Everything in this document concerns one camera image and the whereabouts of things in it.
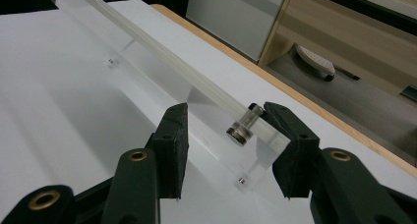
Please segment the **grey panel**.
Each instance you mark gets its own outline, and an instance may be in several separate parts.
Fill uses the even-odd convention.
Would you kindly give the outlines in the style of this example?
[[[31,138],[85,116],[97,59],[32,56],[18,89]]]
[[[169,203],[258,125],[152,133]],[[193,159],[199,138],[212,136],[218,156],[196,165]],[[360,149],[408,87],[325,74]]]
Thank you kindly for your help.
[[[259,61],[283,0],[189,0],[186,17]]]

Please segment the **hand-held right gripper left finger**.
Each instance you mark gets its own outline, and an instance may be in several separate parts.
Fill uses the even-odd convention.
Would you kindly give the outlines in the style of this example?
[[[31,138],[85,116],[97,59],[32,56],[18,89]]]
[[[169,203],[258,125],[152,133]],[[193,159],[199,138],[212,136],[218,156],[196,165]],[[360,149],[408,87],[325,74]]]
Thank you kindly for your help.
[[[169,107],[152,137],[157,160],[159,197],[180,198],[188,160],[188,104]]]

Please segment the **metal standoff bolt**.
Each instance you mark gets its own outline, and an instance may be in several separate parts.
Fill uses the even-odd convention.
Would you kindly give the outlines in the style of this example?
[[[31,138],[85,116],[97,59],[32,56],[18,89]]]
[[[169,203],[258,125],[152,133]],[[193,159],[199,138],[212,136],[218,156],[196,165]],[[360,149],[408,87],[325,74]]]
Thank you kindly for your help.
[[[237,145],[244,146],[253,136],[251,127],[264,114],[265,110],[260,105],[252,103],[245,114],[227,129],[228,137]]]

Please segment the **clear acrylic plate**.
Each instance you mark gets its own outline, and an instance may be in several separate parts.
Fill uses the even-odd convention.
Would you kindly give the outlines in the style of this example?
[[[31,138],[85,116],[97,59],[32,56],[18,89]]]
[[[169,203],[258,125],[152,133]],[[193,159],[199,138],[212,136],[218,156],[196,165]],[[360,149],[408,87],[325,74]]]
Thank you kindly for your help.
[[[146,111],[188,104],[190,143],[200,146],[192,160],[203,171],[225,167],[228,182],[251,189],[288,145],[289,139],[261,117],[244,146],[228,137],[227,129],[249,106],[208,69],[236,62],[153,7],[142,1],[51,1],[103,49],[116,84],[130,99],[146,99]]]

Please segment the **white remote control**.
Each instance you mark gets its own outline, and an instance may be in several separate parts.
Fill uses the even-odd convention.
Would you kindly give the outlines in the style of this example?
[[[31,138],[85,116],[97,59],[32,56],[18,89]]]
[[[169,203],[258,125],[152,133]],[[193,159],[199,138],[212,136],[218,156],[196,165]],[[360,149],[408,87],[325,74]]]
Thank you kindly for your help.
[[[326,74],[326,82],[331,82],[334,79],[335,67],[331,61],[301,45],[296,46],[296,52],[308,65]]]

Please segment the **black pen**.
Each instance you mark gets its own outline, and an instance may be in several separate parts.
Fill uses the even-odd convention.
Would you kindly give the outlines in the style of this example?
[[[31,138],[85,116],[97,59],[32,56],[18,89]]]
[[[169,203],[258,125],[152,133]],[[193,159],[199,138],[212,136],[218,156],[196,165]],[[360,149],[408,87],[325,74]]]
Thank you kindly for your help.
[[[339,67],[339,66],[335,66],[335,69],[338,70],[339,72],[341,72],[342,74],[344,74],[345,76],[347,76],[348,78],[354,80],[354,81],[359,81],[360,78],[346,70],[344,70],[343,68]]]

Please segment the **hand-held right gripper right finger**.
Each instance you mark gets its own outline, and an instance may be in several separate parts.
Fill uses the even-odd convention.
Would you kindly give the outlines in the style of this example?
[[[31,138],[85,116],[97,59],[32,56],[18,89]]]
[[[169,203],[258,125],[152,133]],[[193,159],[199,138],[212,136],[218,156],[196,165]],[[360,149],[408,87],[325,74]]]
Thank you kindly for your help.
[[[266,102],[264,109],[264,119],[290,139],[273,162],[272,174],[285,197],[308,197],[320,139],[287,107]]]

